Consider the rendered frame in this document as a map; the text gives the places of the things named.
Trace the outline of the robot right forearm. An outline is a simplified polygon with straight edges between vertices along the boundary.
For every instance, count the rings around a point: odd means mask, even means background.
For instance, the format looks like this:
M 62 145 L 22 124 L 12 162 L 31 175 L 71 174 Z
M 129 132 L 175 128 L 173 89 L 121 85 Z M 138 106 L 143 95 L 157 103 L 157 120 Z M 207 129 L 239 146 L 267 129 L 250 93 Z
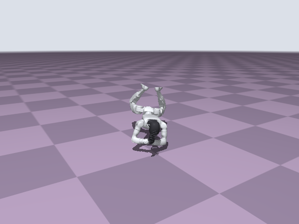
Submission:
M 133 137 L 132 138 L 132 142 L 136 143 L 136 144 L 149 144 L 149 141 L 148 139 L 141 139 L 141 138 L 136 138 L 136 137 Z

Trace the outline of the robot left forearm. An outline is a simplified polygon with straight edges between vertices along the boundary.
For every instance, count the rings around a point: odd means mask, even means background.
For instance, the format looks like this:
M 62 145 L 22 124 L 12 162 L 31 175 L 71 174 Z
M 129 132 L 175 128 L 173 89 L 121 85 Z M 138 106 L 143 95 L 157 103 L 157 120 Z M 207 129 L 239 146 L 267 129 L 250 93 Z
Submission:
M 152 145 L 158 145 L 158 146 L 163 146 L 166 144 L 166 140 L 155 140 Z

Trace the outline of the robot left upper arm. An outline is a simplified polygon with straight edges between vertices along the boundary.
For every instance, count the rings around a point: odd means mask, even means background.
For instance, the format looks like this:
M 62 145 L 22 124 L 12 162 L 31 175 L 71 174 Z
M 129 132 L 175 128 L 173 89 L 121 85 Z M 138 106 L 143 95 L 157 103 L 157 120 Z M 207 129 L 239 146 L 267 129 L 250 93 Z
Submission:
M 161 121 L 160 127 L 162 128 L 162 130 L 161 130 L 162 139 L 161 140 L 166 140 L 167 139 L 167 124 L 164 123 L 163 121 Z

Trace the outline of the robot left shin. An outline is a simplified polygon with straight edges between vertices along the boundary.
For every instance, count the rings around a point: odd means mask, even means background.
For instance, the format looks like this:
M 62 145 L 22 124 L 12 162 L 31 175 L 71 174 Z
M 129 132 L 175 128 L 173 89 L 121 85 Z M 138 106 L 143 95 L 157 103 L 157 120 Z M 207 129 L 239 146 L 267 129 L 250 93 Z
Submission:
M 159 103 L 159 105 L 163 105 L 164 109 L 166 109 L 165 99 L 164 99 L 164 97 L 161 95 L 161 92 L 160 92 L 160 91 L 157 92 L 157 96 L 158 96 L 158 103 Z

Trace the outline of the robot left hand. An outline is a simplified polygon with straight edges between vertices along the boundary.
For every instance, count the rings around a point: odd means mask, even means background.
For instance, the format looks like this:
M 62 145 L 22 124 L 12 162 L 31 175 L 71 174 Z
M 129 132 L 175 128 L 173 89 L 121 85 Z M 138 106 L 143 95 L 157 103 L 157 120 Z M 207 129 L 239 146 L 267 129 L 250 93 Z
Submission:
M 153 133 L 152 133 L 151 135 L 152 135 L 152 136 L 150 136 L 150 137 L 152 137 L 152 138 L 150 138 L 150 139 L 151 139 L 151 140 L 149 141 L 150 144 L 154 143 L 154 141 L 155 141 L 155 139 L 153 139 L 153 138 L 154 138 L 154 137 L 153 137 L 153 136 L 154 136 Z

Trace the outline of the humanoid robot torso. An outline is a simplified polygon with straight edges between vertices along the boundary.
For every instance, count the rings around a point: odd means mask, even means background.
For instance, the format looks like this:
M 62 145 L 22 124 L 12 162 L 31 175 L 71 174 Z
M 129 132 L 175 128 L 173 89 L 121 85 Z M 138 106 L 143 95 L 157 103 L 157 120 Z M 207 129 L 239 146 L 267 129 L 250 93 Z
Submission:
M 147 107 L 144 106 L 142 119 L 144 120 L 143 128 L 149 129 L 150 124 L 147 124 L 147 122 L 150 119 L 157 120 L 161 126 L 161 119 L 158 116 L 154 115 L 154 108 L 152 108 L 150 106 L 147 106 Z

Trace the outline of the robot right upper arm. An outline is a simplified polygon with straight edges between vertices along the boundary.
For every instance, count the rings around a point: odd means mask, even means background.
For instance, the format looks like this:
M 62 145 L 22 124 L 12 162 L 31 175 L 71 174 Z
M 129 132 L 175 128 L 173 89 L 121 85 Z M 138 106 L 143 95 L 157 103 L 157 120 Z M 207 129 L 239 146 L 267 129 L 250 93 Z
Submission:
M 132 138 L 133 137 L 137 138 L 137 135 L 139 134 L 139 132 L 141 130 L 141 127 L 143 127 L 143 126 L 144 126 L 144 120 L 143 119 L 136 122 Z

